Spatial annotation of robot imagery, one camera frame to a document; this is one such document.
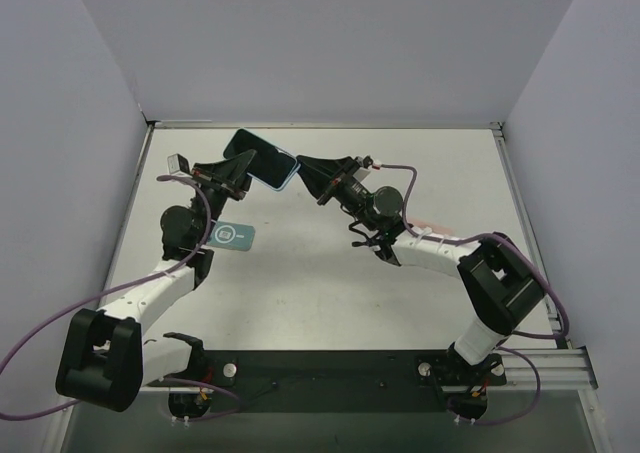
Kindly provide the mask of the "teal phone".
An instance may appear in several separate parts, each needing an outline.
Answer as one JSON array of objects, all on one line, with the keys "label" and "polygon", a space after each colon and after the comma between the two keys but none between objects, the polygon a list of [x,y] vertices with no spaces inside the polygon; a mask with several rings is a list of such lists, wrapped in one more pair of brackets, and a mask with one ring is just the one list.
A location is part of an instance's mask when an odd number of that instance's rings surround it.
[{"label": "teal phone", "polygon": [[282,190],[299,169],[299,163],[292,154],[246,129],[235,132],[223,156],[230,159],[250,150],[256,155],[250,163],[249,174],[275,191]]}]

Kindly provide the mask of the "pink phone case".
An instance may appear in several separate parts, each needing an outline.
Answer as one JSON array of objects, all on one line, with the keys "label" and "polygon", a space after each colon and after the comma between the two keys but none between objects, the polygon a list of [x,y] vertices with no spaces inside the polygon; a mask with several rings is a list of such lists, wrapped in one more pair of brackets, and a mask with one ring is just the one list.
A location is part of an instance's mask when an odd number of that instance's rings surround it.
[{"label": "pink phone case", "polygon": [[420,228],[422,230],[430,230],[436,234],[451,235],[451,236],[455,234],[455,232],[451,228],[430,223],[424,220],[417,220],[417,219],[410,218],[408,222],[414,228]]}]

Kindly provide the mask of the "light blue phone case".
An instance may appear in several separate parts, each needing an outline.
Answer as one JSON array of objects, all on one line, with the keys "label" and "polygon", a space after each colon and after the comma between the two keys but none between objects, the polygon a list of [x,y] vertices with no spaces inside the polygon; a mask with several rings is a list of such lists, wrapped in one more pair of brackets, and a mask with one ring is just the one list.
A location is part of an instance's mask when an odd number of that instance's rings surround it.
[{"label": "light blue phone case", "polygon": [[299,169],[297,159],[279,149],[261,150],[250,168],[250,175],[274,191],[286,187]]}]

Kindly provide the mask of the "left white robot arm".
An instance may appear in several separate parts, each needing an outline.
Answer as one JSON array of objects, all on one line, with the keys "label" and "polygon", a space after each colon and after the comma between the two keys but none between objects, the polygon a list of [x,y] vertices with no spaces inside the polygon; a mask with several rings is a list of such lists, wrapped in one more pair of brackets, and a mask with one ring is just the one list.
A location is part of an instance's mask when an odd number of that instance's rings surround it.
[{"label": "left white robot arm", "polygon": [[248,192],[256,155],[248,150],[194,166],[174,157],[177,168],[159,181],[181,182],[195,195],[189,205],[162,213],[162,257],[149,276],[101,308],[82,308],[72,316],[55,381],[59,394],[122,412],[141,387],[165,377],[187,385],[212,379],[202,340],[149,330],[209,275],[214,252],[206,244],[227,201],[240,201]]}]

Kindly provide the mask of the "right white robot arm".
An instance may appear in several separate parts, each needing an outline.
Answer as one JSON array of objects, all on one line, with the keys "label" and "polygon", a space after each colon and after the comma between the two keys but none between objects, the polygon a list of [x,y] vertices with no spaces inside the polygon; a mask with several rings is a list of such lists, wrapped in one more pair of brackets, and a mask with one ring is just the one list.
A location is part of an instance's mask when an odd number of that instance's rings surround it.
[{"label": "right white robot arm", "polygon": [[361,237],[354,247],[367,247],[394,266],[419,267],[462,282],[475,316],[449,351],[466,367],[480,365],[544,298],[538,274],[506,236],[460,239],[418,228],[408,221],[406,194],[392,186],[368,190],[366,173],[382,169],[382,163],[369,156],[300,155],[297,161],[298,174],[317,204],[336,200],[352,218],[349,229]]}]

